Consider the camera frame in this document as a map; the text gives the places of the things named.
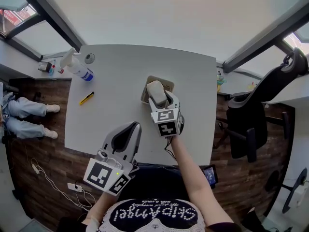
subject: phone screen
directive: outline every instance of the phone screen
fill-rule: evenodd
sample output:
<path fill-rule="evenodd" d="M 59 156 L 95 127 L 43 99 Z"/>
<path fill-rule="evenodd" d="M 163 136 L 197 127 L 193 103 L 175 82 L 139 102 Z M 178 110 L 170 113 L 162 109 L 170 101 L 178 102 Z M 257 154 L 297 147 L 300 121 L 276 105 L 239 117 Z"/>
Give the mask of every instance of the phone screen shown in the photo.
<path fill-rule="evenodd" d="M 203 172 L 204 172 L 204 175 L 206 176 L 206 179 L 209 182 L 209 185 L 213 185 L 213 184 L 217 183 L 217 180 L 216 180 L 216 177 L 215 177 L 215 174 L 214 174 L 212 167 L 204 169 Z"/>

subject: smartphone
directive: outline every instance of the smartphone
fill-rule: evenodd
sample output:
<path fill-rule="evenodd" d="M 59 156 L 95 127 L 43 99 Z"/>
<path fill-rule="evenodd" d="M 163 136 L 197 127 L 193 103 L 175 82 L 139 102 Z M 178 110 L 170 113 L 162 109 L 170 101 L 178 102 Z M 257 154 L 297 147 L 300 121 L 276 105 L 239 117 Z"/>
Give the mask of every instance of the smartphone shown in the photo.
<path fill-rule="evenodd" d="M 210 165 L 210 166 L 204 168 L 202 171 L 203 171 L 206 179 L 208 180 L 208 183 L 211 186 L 211 188 L 214 188 L 215 184 L 217 184 L 219 182 L 217 172 L 216 172 L 216 166 Z"/>

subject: white table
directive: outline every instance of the white table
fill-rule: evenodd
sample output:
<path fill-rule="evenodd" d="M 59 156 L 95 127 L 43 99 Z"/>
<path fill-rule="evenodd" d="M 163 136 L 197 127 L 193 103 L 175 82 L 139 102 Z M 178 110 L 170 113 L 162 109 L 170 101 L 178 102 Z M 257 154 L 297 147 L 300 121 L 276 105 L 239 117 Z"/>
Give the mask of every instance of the white table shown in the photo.
<path fill-rule="evenodd" d="M 140 97 L 147 77 L 153 75 L 175 84 L 185 125 L 181 138 L 195 162 L 211 159 L 216 117 L 216 59 L 201 54 L 138 45 L 86 45 L 80 61 L 93 53 L 87 65 L 95 78 L 72 79 L 66 115 L 65 147 L 96 154 L 105 136 L 114 128 L 138 121 L 142 127 L 138 162 L 176 164 L 164 151 L 151 119 L 150 106 Z M 81 99 L 95 92 L 82 106 Z"/>

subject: white sneaker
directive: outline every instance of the white sneaker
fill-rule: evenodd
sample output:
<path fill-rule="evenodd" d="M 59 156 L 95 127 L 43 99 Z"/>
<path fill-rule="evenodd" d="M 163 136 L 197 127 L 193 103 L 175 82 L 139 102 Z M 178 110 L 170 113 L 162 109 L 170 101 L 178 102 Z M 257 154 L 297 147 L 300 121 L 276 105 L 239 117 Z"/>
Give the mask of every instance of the white sneaker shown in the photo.
<path fill-rule="evenodd" d="M 60 111 L 59 105 L 46 105 L 47 113 L 58 113 Z"/>
<path fill-rule="evenodd" d="M 56 139 L 58 137 L 58 133 L 55 132 L 54 130 L 48 130 L 47 128 L 44 127 L 45 131 L 45 137 L 50 137 L 53 139 Z"/>

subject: light blue jeans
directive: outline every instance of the light blue jeans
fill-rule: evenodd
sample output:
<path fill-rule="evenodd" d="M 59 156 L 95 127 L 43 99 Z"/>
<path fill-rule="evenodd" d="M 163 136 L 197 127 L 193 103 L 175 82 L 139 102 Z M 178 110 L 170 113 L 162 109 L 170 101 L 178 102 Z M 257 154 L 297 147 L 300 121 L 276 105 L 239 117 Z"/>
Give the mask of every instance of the light blue jeans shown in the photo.
<path fill-rule="evenodd" d="M 45 116 L 45 104 L 32 102 L 25 97 L 21 97 L 16 101 L 10 101 L 4 109 L 3 114 L 10 115 L 6 120 L 6 128 L 18 138 L 24 139 L 45 136 L 43 125 L 36 125 L 14 118 L 25 118 L 29 115 Z"/>

